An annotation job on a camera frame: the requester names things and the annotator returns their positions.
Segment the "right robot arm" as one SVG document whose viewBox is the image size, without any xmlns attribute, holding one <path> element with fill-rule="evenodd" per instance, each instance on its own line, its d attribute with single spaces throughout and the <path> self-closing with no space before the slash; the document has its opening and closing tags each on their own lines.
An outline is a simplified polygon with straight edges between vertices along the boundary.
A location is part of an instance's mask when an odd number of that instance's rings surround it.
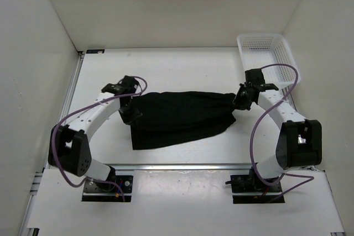
<svg viewBox="0 0 354 236">
<path fill-rule="evenodd" d="M 274 186 L 290 169 L 318 165 L 322 161 L 322 126 L 318 120 L 299 114 L 274 85 L 240 84 L 233 101 L 235 109 L 250 110 L 253 103 L 264 113 L 256 121 L 250 136 L 249 154 L 252 167 L 249 187 L 257 192 Z M 269 116 L 279 129 L 274 155 L 261 162 L 254 159 L 254 137 L 262 119 Z"/>
</svg>

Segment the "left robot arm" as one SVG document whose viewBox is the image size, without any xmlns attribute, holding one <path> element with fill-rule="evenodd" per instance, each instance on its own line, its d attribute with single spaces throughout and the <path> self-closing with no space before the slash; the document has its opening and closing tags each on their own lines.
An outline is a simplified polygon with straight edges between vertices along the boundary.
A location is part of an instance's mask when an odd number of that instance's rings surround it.
<svg viewBox="0 0 354 236">
<path fill-rule="evenodd" d="M 93 104 L 69 113 L 53 127 L 48 163 L 60 171 L 71 187 L 78 188 L 87 179 L 104 192 L 119 187 L 113 167 L 92 158 L 90 140 L 111 115 L 123 111 L 140 95 L 101 92 Z"/>
</svg>

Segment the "black shorts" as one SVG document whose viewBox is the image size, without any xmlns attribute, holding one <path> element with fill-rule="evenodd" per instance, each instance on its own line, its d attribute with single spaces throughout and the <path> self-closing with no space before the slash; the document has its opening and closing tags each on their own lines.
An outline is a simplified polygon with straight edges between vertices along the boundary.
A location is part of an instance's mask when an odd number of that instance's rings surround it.
<svg viewBox="0 0 354 236">
<path fill-rule="evenodd" d="M 134 150 L 214 137 L 235 121 L 234 93 L 151 92 L 132 100 L 141 116 L 131 125 Z"/>
</svg>

